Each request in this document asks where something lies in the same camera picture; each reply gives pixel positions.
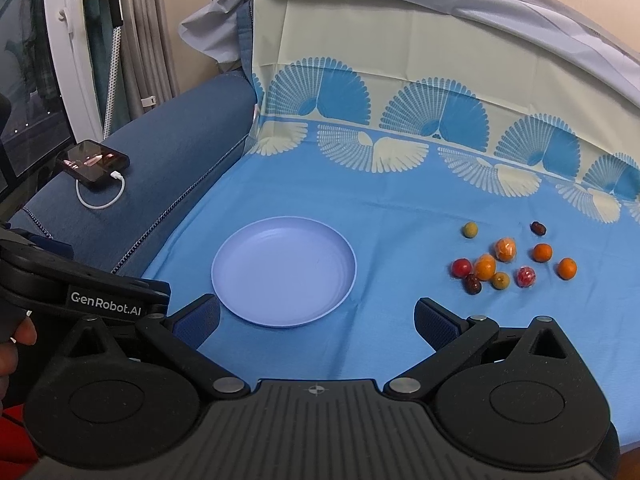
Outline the person's left hand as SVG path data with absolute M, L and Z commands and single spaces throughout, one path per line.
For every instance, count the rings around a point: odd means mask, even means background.
M 1 344 L 0 380 L 1 380 L 1 409 L 13 408 L 23 403 L 32 391 L 37 380 L 32 370 L 20 370 L 21 348 L 30 347 L 36 343 L 37 332 L 35 325 L 28 316 L 17 327 L 7 342 Z

